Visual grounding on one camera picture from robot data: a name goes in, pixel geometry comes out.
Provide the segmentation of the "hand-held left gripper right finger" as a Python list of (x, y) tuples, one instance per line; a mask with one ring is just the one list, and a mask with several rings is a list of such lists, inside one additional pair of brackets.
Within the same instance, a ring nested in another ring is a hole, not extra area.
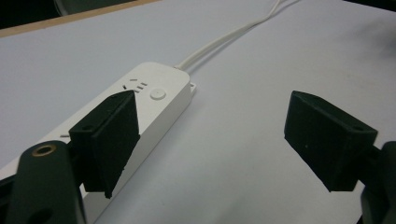
[(373, 146), (377, 130), (316, 95), (293, 91), (284, 134), (327, 190), (352, 191), (356, 160)]

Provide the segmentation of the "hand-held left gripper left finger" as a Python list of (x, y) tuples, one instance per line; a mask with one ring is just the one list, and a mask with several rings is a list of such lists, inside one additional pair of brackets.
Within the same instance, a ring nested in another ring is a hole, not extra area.
[(88, 192), (111, 198), (134, 147), (140, 139), (135, 94), (121, 91), (108, 96), (70, 130), (81, 179)]

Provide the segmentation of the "white power strip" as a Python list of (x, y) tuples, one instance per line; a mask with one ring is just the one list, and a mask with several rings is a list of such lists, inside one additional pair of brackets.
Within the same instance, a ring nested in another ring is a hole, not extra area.
[(121, 91), (134, 92), (140, 139), (113, 190), (114, 194), (120, 192), (191, 102), (195, 85), (186, 72), (160, 63), (141, 63), (42, 138), (43, 141), (69, 142), (68, 131), (78, 121), (108, 96)]

